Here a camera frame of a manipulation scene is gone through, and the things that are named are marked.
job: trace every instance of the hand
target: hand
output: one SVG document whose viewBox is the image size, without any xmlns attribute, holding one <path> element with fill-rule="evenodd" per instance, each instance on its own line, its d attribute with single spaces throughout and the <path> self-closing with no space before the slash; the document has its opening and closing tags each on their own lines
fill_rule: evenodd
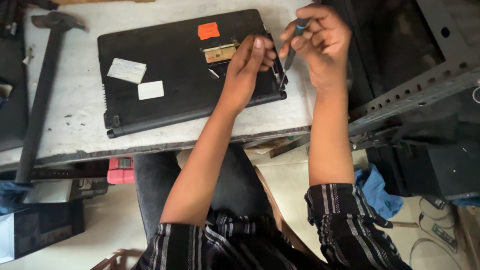
<svg viewBox="0 0 480 270">
<path fill-rule="evenodd" d="M 273 41 L 249 35 L 240 44 L 228 64 L 227 77 L 217 108 L 237 116 L 252 98 L 259 71 L 267 71 L 276 57 Z"/>
<path fill-rule="evenodd" d="M 296 22 L 291 22 L 280 35 L 285 41 L 278 53 L 288 54 L 289 45 L 308 64 L 310 80 L 318 91 L 344 90 L 346 94 L 348 46 L 351 32 L 331 8 L 310 4 L 297 9 L 298 18 L 311 18 L 302 36 L 292 39 Z"/>
</svg>

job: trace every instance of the white table surface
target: white table surface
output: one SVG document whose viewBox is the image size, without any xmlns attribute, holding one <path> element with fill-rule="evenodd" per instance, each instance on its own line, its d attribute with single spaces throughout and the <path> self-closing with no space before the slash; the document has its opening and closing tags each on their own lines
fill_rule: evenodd
<svg viewBox="0 0 480 270">
<path fill-rule="evenodd" d="M 58 11 L 80 18 L 89 32 L 72 29 L 65 35 L 37 158 L 194 141 L 202 131 L 206 118 L 109 139 L 103 121 L 105 105 L 98 62 L 98 36 L 255 8 L 279 49 L 282 45 L 279 35 L 296 18 L 295 10 L 309 3 L 309 0 L 157 0 L 151 3 L 118 1 L 60 6 Z M 27 67 L 30 108 L 49 35 L 49 29 L 34 27 L 30 16 L 47 13 L 30 9 L 25 17 L 25 47 L 31 47 L 34 56 Z M 299 57 L 295 58 L 288 72 L 288 80 L 287 99 L 245 109 L 235 121 L 232 136 L 310 125 L 315 90 L 307 66 Z M 0 166 L 18 162 L 21 150 L 0 153 Z"/>
</svg>

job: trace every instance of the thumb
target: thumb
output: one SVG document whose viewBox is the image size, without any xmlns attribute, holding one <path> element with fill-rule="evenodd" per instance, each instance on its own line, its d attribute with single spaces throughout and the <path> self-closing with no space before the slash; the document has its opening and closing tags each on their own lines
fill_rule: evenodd
<svg viewBox="0 0 480 270">
<path fill-rule="evenodd" d="M 264 41 L 257 37 L 253 42 L 252 53 L 244 71 L 247 73 L 257 74 L 260 65 L 262 64 L 265 56 L 265 44 Z"/>
<path fill-rule="evenodd" d="M 306 39 L 303 36 L 294 37 L 291 44 L 292 48 L 308 63 L 309 66 L 315 68 L 324 65 L 320 58 L 320 53 L 309 39 Z"/>
</svg>

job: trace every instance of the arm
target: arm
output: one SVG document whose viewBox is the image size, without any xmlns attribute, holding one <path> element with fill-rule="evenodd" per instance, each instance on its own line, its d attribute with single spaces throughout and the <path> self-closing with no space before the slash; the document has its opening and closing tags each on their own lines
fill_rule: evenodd
<svg viewBox="0 0 480 270">
<path fill-rule="evenodd" d="M 258 71 L 273 66 L 272 48 L 271 40 L 250 35 L 233 55 L 217 106 L 168 195 L 160 223 L 205 226 L 235 118 L 252 97 Z"/>
<path fill-rule="evenodd" d="M 309 67 L 317 88 L 310 134 L 310 186 L 354 183 L 353 160 L 348 142 L 347 60 L 351 32 L 330 8 L 309 5 L 297 10 L 299 18 L 312 18 L 303 36 L 293 40 L 295 24 L 280 36 L 286 40 L 279 56 L 293 49 Z"/>
<path fill-rule="evenodd" d="M 311 4 L 297 10 L 311 18 L 303 36 L 291 39 L 295 23 L 280 36 L 308 64 L 317 88 L 309 153 L 309 222 L 316 224 L 321 251 L 335 269 L 409 269 L 390 237 L 377 230 L 392 224 L 378 216 L 354 185 L 348 143 L 347 61 L 351 32 L 330 8 Z"/>
</svg>

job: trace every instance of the perforated metal frame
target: perforated metal frame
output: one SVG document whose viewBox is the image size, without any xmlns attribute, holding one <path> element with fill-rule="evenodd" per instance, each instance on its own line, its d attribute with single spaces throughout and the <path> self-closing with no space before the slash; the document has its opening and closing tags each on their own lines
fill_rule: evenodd
<svg viewBox="0 0 480 270">
<path fill-rule="evenodd" d="M 418 75 L 372 101 L 350 111 L 349 132 L 388 117 L 430 105 L 478 84 L 479 57 L 465 43 L 445 5 L 439 0 L 417 0 L 445 62 Z M 449 36 L 442 35 L 448 28 Z"/>
</svg>

